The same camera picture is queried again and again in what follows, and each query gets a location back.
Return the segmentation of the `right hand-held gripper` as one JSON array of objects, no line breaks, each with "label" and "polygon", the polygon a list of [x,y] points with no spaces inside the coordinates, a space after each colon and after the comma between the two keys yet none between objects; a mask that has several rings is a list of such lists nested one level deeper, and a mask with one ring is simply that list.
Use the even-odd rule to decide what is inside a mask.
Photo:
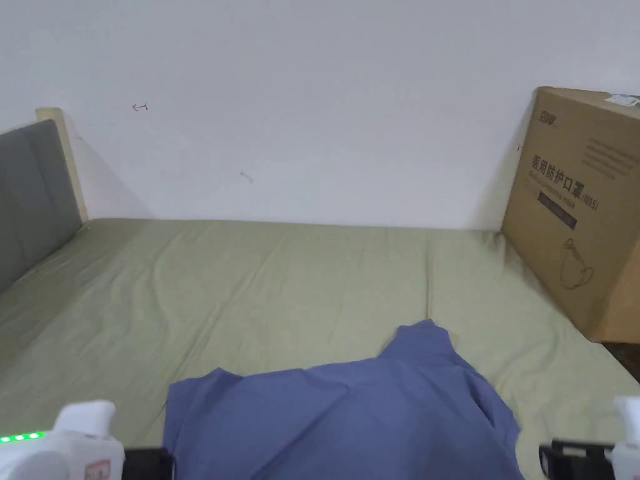
[{"label": "right hand-held gripper", "polygon": [[614,400],[625,438],[615,444],[553,439],[538,448],[546,479],[639,479],[639,397]]}]

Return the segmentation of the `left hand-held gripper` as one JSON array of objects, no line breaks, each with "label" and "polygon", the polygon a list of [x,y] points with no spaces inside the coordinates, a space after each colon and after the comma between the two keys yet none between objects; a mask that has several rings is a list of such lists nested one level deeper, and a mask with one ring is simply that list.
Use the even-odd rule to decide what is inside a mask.
[{"label": "left hand-held gripper", "polygon": [[1,479],[172,479],[166,449],[126,449],[111,435],[115,411],[110,401],[72,403],[51,430],[2,436]]}]

